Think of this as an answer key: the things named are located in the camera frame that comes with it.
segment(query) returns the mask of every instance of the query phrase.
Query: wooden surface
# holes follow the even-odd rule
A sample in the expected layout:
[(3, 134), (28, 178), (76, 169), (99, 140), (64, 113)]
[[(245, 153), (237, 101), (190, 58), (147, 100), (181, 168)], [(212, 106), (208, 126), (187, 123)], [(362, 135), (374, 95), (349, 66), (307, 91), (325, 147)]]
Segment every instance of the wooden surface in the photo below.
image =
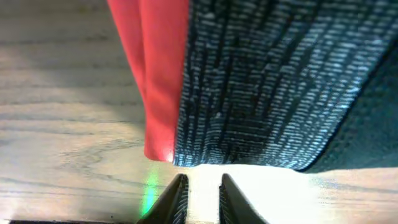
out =
[(133, 222), (190, 178), (190, 222), (214, 223), (229, 172), (276, 223), (398, 223), (398, 169), (318, 175), (147, 160), (144, 110), (104, 1), (0, 0), (0, 220)]

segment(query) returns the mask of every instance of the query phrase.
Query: black textured fabric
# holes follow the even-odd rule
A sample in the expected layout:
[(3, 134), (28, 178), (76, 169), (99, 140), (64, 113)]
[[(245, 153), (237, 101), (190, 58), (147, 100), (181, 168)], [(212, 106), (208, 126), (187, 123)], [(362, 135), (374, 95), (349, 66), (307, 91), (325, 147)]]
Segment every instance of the black textured fabric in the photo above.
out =
[(301, 170), (398, 33), (398, 2), (193, 0), (174, 164)]
[(398, 167), (398, 41), (305, 172), (375, 167)]

